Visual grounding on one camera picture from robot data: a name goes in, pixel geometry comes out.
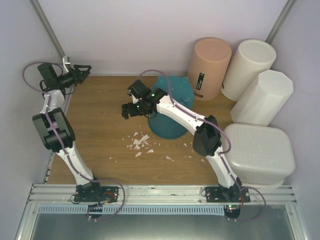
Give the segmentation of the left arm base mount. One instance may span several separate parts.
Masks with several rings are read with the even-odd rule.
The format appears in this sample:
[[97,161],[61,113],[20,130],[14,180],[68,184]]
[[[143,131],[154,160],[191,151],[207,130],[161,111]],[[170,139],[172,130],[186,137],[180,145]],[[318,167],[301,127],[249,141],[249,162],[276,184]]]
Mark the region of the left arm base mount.
[[119,188],[116,186],[82,186],[77,185],[70,197],[73,204],[79,203],[114,203],[118,201]]

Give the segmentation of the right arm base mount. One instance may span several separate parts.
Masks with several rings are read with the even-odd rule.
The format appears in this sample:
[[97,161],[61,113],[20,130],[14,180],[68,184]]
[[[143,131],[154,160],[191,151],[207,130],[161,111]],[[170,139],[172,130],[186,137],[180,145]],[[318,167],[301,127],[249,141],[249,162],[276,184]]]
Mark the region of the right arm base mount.
[[249,191],[240,191],[237,186],[225,188],[218,186],[206,186],[200,191],[207,203],[249,203],[251,201]]

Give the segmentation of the white rectangular basin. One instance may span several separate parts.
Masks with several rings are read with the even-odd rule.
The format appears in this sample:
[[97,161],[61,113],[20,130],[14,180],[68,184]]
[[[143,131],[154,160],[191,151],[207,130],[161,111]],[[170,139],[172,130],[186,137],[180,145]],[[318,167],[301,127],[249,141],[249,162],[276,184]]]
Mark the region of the white rectangular basin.
[[276,189],[295,171],[291,141],[281,129],[233,123],[224,132],[231,143],[225,159],[244,186]]

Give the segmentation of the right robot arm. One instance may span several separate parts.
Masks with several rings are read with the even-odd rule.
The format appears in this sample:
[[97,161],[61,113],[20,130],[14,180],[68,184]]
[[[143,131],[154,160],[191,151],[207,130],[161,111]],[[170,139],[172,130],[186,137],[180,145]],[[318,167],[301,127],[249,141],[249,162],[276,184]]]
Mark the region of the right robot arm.
[[215,117],[197,114],[174,100],[169,92],[160,88],[151,90],[139,79],[128,87],[128,95],[132,102],[121,106],[123,118],[162,114],[186,128],[193,135],[194,151],[205,157],[213,168],[223,200],[232,203],[240,197],[241,181],[224,159],[231,149],[223,150],[221,136],[229,147],[231,142],[217,126]]

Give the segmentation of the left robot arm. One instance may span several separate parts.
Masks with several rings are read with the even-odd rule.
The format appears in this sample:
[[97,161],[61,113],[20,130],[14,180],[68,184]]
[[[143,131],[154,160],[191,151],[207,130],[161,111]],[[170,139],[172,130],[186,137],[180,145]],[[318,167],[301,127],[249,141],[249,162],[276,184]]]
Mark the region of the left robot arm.
[[79,64],[65,66],[65,72],[57,75],[52,63],[41,63],[37,69],[45,85],[41,87],[44,105],[41,112],[32,117],[32,122],[45,148],[57,154],[71,171],[76,181],[76,192],[98,202],[103,197],[103,189],[80,156],[75,132],[62,110],[66,89],[82,84],[91,68],[90,65]]

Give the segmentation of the large white round bin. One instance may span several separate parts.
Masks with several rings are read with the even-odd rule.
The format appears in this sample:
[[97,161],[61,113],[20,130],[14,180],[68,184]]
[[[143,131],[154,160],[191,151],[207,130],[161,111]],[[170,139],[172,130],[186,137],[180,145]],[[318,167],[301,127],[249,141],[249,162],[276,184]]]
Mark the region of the large white round bin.
[[268,43],[258,39],[241,42],[226,70],[221,92],[237,102],[255,77],[271,68],[277,53]]

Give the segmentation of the pink plastic bin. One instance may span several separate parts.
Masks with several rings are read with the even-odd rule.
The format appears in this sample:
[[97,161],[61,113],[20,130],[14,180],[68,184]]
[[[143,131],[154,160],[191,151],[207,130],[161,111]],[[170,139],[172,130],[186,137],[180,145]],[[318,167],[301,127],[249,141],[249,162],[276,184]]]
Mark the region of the pink plastic bin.
[[187,72],[196,99],[209,101],[220,93],[231,55],[230,45],[220,38],[196,42]]

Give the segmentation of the teal plastic bin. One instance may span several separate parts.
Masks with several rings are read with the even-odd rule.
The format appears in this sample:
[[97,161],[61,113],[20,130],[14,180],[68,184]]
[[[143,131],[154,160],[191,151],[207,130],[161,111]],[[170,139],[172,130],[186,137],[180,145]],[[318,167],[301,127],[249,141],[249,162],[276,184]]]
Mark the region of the teal plastic bin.
[[[159,76],[152,86],[152,89],[160,88],[166,92],[168,89],[168,82],[170,81],[171,94],[174,100],[178,101],[188,109],[192,109],[194,105],[194,91],[189,79],[186,76]],[[181,124],[177,123],[170,117],[160,114],[152,113],[148,116],[148,126],[153,133],[164,139],[177,139],[183,136],[187,129]]]

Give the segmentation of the white faceted bin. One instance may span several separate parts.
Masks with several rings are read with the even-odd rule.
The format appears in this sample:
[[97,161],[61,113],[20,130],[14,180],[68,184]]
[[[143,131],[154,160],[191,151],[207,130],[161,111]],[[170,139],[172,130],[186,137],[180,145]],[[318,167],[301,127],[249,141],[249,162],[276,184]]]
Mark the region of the white faceted bin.
[[231,109],[232,121],[268,126],[293,92],[293,81],[284,73],[261,72]]

